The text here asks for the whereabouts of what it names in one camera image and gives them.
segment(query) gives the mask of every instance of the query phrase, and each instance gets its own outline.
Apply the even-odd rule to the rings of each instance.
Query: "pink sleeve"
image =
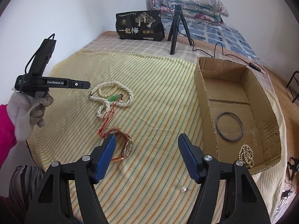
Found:
[[[10,121],[6,105],[0,105],[0,167],[17,141],[14,134],[15,127]]]

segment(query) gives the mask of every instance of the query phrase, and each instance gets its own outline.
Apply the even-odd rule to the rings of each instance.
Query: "single pearl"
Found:
[[[186,192],[188,189],[186,187],[181,188],[181,192]]]

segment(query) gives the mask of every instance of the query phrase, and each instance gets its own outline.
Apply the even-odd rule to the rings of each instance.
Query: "tripod stand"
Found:
[[[176,45],[176,41],[178,38],[178,31],[179,31],[179,27],[180,26],[180,20],[182,20],[184,29],[186,31],[186,35],[188,37],[189,40],[189,44],[192,46],[192,40],[190,37],[190,32],[187,26],[187,22],[186,19],[184,18],[183,12],[182,12],[182,5],[180,4],[176,4],[175,5],[175,11],[174,11],[174,16],[173,16],[173,20],[172,20],[172,24],[171,24],[171,28],[169,31],[169,35],[168,35],[168,39],[167,41],[171,41],[171,49],[170,49],[170,54],[173,55],[174,51],[175,51],[175,45]]]

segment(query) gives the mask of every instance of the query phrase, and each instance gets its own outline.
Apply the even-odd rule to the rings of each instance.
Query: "watch face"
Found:
[[[126,142],[126,145],[123,149],[123,157],[127,158],[130,156],[131,152],[133,150],[133,142],[132,141],[128,141]]]

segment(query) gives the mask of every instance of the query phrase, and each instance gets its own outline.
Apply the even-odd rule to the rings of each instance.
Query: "folded quilt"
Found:
[[[153,10],[161,11],[162,14],[172,17],[173,11],[169,7],[175,5],[176,0],[152,0]],[[228,17],[228,11],[220,0],[191,0],[182,1],[183,15],[189,22],[203,23],[205,25],[221,26],[224,25],[224,17]]]

